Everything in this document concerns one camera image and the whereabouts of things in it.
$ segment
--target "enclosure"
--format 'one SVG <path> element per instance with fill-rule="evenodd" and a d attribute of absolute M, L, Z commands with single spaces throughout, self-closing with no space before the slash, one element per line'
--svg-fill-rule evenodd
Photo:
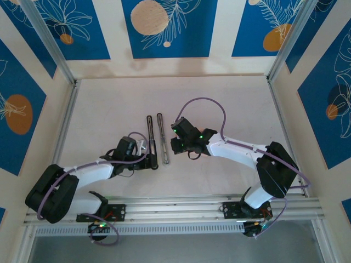
<path fill-rule="evenodd" d="M 350 1 L 0 5 L 1 262 L 348 262 Z M 194 98 L 214 99 L 226 116 L 208 100 L 193 101 L 181 116 L 219 134 L 225 119 L 224 136 L 254 144 L 249 165 L 173 153 L 179 134 L 171 125 Z M 169 165 L 162 165 L 158 113 Z M 83 188 L 123 206 L 123 220 L 112 222 L 116 246 L 92 244 L 90 223 L 77 222 L 77 214 L 50 224 L 26 206 L 50 164 L 77 171 L 131 132 L 149 138 L 147 116 L 158 168 L 125 169 Z M 223 205 L 260 183 L 251 162 L 256 145 L 272 141 L 311 187 L 296 176 L 287 203 L 270 200 L 277 223 L 248 238 L 247 223 L 259 220 L 228 219 Z M 103 235 L 104 244 L 116 240 L 112 227 L 96 234 Z"/>

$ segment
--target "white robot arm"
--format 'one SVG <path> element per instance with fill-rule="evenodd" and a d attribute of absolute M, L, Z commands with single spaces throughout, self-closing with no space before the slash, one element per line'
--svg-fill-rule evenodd
<path fill-rule="evenodd" d="M 241 200 L 241 210 L 249 217 L 254 217 L 260 207 L 268 200 L 284 198 L 296 173 L 287 166 L 265 155 L 273 155 L 297 169 L 289 154 L 277 142 L 269 146 L 249 144 L 221 136 L 217 131 L 205 129 L 200 132 L 184 117 L 172 124 L 177 137 L 171 140 L 174 154 L 195 152 L 198 159 L 201 154 L 224 157 L 257 169 L 260 182 L 250 187 Z"/>
<path fill-rule="evenodd" d="M 283 198 L 295 179 L 294 171 L 263 154 L 266 151 L 270 152 L 296 167 L 284 148 L 276 142 L 272 142 L 269 146 L 254 145 L 222 137 L 215 130 L 205 129 L 200 132 L 185 118 L 176 121 L 172 129 L 177 134 L 177 137 L 171 140 L 175 154 L 188 152 L 190 157 L 190 153 L 195 152 L 199 155 L 197 158 L 201 154 L 224 157 L 257 169 L 260 182 L 250 187 L 240 201 L 240 209 L 248 218 L 260 218 L 258 217 L 260 208 L 266 208 L 267 201 L 273 197 Z M 88 192 L 86 186 L 119 175 L 124 169 L 152 168 L 150 153 L 141 153 L 142 145 L 146 142 L 140 142 L 130 137 L 123 137 L 117 148 L 110 151 L 112 155 L 107 153 L 96 161 L 96 165 L 84 169 L 50 165 L 28 194 L 26 204 L 39 211 L 39 206 L 44 202 L 41 215 L 51 223 L 60 221 L 66 214 L 92 214 L 104 218 L 109 211 L 106 198 L 98 193 Z M 253 151 L 239 145 L 249 146 Z M 55 191 L 49 198 L 45 198 L 52 184 L 68 171 L 70 173 L 64 177 Z"/>

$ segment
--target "floral line drawing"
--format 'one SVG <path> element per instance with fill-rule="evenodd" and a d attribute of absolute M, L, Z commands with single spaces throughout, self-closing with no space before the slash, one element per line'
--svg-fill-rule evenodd
<path fill-rule="evenodd" d="M 267 51 L 278 51 L 285 40 L 290 27 L 291 20 L 297 15 L 304 0 L 296 0 L 290 3 L 286 8 L 281 6 L 280 0 L 248 0 L 250 5 L 260 7 L 263 18 L 271 24 L 270 31 L 264 40 L 264 48 Z"/>
<path fill-rule="evenodd" d="M 7 62 L 8 61 L 6 60 L 0 60 L 0 76 L 5 72 Z M 26 113 L 23 112 L 25 108 L 26 106 L 16 107 L 11 103 L 7 102 L 0 93 L 0 120 L 3 119 L 6 115 L 10 117 L 12 113 L 26 116 Z"/>
<path fill-rule="evenodd" d="M 14 0 L 2 0 L 15 18 L 32 28 L 21 7 Z M 73 37 L 90 40 L 89 32 L 84 28 L 92 23 L 92 16 L 76 11 L 75 0 L 36 0 L 34 1 L 39 13 L 50 29 L 53 37 L 63 43 L 73 44 Z"/>
<path fill-rule="evenodd" d="M 186 29 L 185 15 L 194 11 L 201 0 L 143 0 L 131 12 L 134 28 L 144 36 L 146 49 L 154 44 L 168 48 Z"/>
<path fill-rule="evenodd" d="M 327 12 L 331 8 L 334 0 L 319 0 L 310 15 L 310 18 L 315 22 L 317 18 L 317 13 Z"/>
<path fill-rule="evenodd" d="M 334 120 L 340 117 L 341 135 L 351 136 L 351 28 L 343 38 L 335 59 L 336 82 L 328 97 L 327 117 Z"/>

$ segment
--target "purple cable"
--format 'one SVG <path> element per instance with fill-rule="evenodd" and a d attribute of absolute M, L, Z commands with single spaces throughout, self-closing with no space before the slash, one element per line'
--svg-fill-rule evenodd
<path fill-rule="evenodd" d="M 143 139 L 144 139 L 146 142 L 148 141 L 147 138 L 146 138 L 143 134 L 141 134 L 141 133 L 139 133 L 139 132 L 137 132 L 137 131 L 134 131 L 134 132 L 130 133 L 130 134 L 128 135 L 128 137 L 131 136 L 132 134 L 138 134 L 138 135 L 140 135 L 141 137 L 143 137 Z M 43 207 L 44 207 L 46 201 L 48 200 L 50 194 L 54 191 L 55 187 L 58 186 L 58 184 L 60 183 L 60 181 L 62 181 L 63 178 L 64 178 L 65 176 L 67 176 L 68 174 L 72 173 L 73 171 L 78 171 L 78 170 L 81 170 L 81 169 L 84 169 L 84 168 L 88 168 L 88 167 L 95 166 L 95 165 L 100 165 L 100 164 L 112 164 L 112 163 L 118 163 L 118 164 L 133 164 L 133 163 L 138 163 L 138 162 L 142 161 L 143 159 L 145 159 L 145 157 L 146 157 L 146 154 L 143 155 L 142 158 L 140 158 L 140 159 L 138 159 L 138 160 L 136 160 L 136 161 L 132 161 L 132 162 L 125 162 L 125 161 L 102 161 L 102 162 L 99 162 L 99 163 L 97 163 L 97 162 L 87 163 L 87 164 L 78 166 L 77 168 L 74 168 L 74 169 L 71 169 L 71 170 L 65 172 L 63 175 L 61 175 L 61 176 L 52 184 L 52 186 L 50 187 L 49 191 L 45 194 L 45 196 L 44 196 L 44 198 L 43 198 L 43 200 L 42 200 L 42 202 L 40 203 L 39 208 L 38 208 L 37 219 L 38 219 L 38 220 L 44 220 L 44 218 L 41 216 L 41 214 L 42 214 Z"/>
<path fill-rule="evenodd" d="M 89 238 L 90 238 L 90 240 L 92 241 L 93 244 L 102 245 L 102 246 L 104 246 L 104 247 L 111 247 L 111 246 L 116 245 L 116 244 L 118 243 L 118 241 L 120 240 L 120 234 L 118 233 L 117 228 L 116 228 L 113 224 L 111 224 L 111 223 L 108 222 L 107 220 L 105 220 L 105 219 L 103 219 L 103 218 L 101 218 L 101 217 L 99 217 L 99 216 L 96 216 L 96 215 L 86 214 L 86 213 L 85 213 L 85 214 L 82 214 L 82 215 L 90 216 L 91 218 L 95 218 L 95 219 L 97 219 L 97 220 L 99 220 L 99 221 L 105 222 L 105 223 L 108 224 L 108 226 L 109 226 L 110 228 L 112 228 L 113 231 L 115 231 L 116 234 L 117 234 L 117 239 L 116 239 L 114 242 L 112 242 L 112 243 L 105 244 L 105 243 L 97 242 L 97 241 L 95 241 L 95 240 L 93 239 L 93 232 L 95 231 L 95 229 L 98 229 L 98 228 L 99 228 L 99 227 L 97 227 L 97 228 L 95 228 L 93 231 L 91 231 L 90 236 L 89 236 Z"/>
<path fill-rule="evenodd" d="M 177 121 L 179 118 L 180 118 L 180 115 L 182 115 L 185 107 L 187 107 L 191 102 L 195 101 L 195 100 L 209 100 L 211 102 L 214 102 L 215 104 L 217 104 L 220 109 L 222 110 L 223 112 L 223 123 L 222 123 L 222 126 L 220 128 L 220 136 L 222 137 L 223 141 L 226 141 L 225 140 L 225 137 L 223 135 L 223 130 L 224 130 L 224 126 L 225 126 L 225 122 L 227 121 L 227 114 L 225 113 L 225 109 L 224 107 L 217 101 L 211 99 L 211 98 L 207 98 L 207 97 L 198 97 L 198 98 L 194 98 L 192 100 L 189 100 L 184 106 L 183 108 L 180 110 L 180 113 L 179 115 L 177 116 L 177 118 L 175 119 L 175 121 Z M 245 144 L 241 144 L 239 142 L 234 142 L 234 141 L 226 141 L 227 143 L 229 144 L 233 144 L 233 145 L 236 145 L 236 146 L 239 146 L 239 147 L 243 147 L 243 148 L 246 148 L 246 149 L 249 149 L 251 151 L 254 151 L 253 147 L 252 146 L 248 146 L 248 145 L 245 145 Z M 282 160 L 281 158 L 269 153 L 269 152 L 265 152 L 265 151 L 262 151 L 260 149 L 256 149 L 257 152 L 259 153 L 262 153 L 264 155 L 267 155 L 269 156 L 270 158 L 282 163 L 283 165 L 287 166 L 289 169 L 293 170 L 295 173 L 297 173 L 299 176 L 301 176 L 305 181 L 306 181 L 306 185 L 301 185 L 301 186 L 292 186 L 290 187 L 290 189 L 299 189 L 299 188 L 308 188 L 310 187 L 311 185 L 311 182 L 310 180 L 301 172 L 299 171 L 298 169 L 296 169 L 294 166 L 288 164 L 287 162 L 285 162 L 284 160 Z"/>

